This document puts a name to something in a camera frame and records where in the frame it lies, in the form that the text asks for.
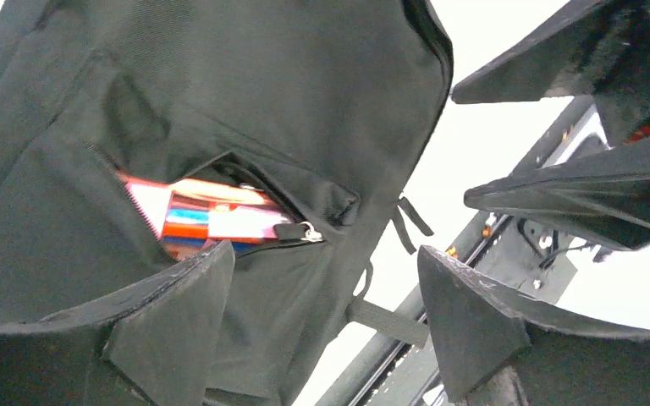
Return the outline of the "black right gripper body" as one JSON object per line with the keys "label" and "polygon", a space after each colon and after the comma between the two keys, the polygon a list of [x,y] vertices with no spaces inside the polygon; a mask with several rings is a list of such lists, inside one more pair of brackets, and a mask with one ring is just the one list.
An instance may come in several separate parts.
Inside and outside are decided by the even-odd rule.
{"label": "black right gripper body", "polygon": [[615,21],[624,24],[606,40],[615,62],[593,94],[611,146],[650,136],[650,1],[621,9]]}

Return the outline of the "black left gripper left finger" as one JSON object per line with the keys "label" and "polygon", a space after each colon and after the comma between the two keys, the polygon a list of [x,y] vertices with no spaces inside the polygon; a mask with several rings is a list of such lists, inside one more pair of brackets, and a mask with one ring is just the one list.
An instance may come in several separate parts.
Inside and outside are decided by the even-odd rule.
{"label": "black left gripper left finger", "polygon": [[199,405],[234,272],[228,242],[30,324],[0,326],[0,405]]}

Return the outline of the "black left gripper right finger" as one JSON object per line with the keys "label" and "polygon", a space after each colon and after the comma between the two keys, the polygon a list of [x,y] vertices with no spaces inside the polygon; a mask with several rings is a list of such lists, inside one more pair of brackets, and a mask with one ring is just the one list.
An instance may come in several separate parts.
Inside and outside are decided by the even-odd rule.
{"label": "black left gripper right finger", "polygon": [[430,246],[421,296],[457,405],[650,405],[650,330],[580,315]]}

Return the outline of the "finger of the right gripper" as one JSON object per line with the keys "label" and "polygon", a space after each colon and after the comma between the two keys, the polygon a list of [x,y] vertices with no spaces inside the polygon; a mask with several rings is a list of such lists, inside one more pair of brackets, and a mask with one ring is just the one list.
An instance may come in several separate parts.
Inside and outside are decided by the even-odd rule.
{"label": "finger of the right gripper", "polygon": [[650,137],[494,180],[467,190],[463,201],[612,250],[639,250],[650,244]]}
{"label": "finger of the right gripper", "polygon": [[459,82],[459,104],[591,95],[633,42],[645,1],[569,1],[509,50]]}

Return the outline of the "pink pencil case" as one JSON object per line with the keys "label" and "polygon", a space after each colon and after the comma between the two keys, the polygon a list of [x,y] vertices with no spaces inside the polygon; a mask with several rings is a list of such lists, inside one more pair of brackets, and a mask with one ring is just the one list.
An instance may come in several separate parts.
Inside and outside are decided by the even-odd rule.
{"label": "pink pencil case", "polygon": [[295,219],[249,186],[196,178],[164,184],[120,171],[117,176],[156,238],[179,260],[209,241],[227,239],[238,250],[274,241],[275,226]]}

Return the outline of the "black student backpack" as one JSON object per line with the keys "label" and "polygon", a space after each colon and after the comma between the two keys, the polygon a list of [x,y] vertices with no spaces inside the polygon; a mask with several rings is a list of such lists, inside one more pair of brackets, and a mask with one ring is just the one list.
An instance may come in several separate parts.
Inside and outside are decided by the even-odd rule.
{"label": "black student backpack", "polygon": [[181,262],[117,172],[265,192],[284,239],[234,249],[199,405],[290,405],[449,95],[428,1],[7,1],[0,10],[0,326]]}

